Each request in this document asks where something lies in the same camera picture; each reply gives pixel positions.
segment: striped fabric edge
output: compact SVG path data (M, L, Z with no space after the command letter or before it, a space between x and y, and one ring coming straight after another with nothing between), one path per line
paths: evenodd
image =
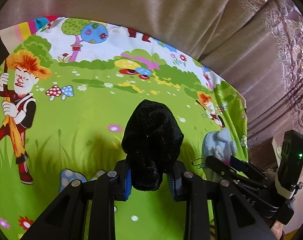
M20 43L57 18L57 16L41 17L0 30L0 66Z

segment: black fabric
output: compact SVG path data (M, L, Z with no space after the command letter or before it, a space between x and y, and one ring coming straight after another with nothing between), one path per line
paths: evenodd
M131 157L132 184L154 191L177 160L184 138L172 112L161 103L143 100L130 117L122 140Z

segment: cartoon man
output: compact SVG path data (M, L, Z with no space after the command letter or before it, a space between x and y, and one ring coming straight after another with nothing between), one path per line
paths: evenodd
M14 90L7 90L9 75L0 76L0 97L4 97L2 108L5 120L0 128L0 141L6 135L13 144L20 180L32 184L33 178L27 168L25 151L25 132L31 128L36 111L36 100L30 93L33 86L50 77L49 69L40 65L40 60L28 50L19 50L6 59L8 68L15 70Z
M206 110L207 116L213 121L215 121L215 123L219 125L221 128L224 128L225 127L224 120L220 115L216 114L212 98L201 91L197 92L197 96L198 96L198 100L196 100L196 102Z

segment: pink tree trunk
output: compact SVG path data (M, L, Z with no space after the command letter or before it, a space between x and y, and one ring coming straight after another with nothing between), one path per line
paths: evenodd
M81 43L81 42L84 41L84 40L80 40L79 37L78 37L78 35L75 35L75 38L76 38L75 39L75 43ZM74 61L76 61L76 57L77 57L78 52L79 52L79 50L73 50L73 53L72 53L70 59L68 60L68 62L74 62Z

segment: cartoon hand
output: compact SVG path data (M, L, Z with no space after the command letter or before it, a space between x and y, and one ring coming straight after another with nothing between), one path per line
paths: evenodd
M9 78L9 75L8 73L2 73L1 74L1 77L0 77L0 85L3 87L4 85L7 85L8 83L8 78Z
M9 115L11 117L16 117L17 116L18 109L13 103L3 101L2 102L2 107L3 107L4 115Z

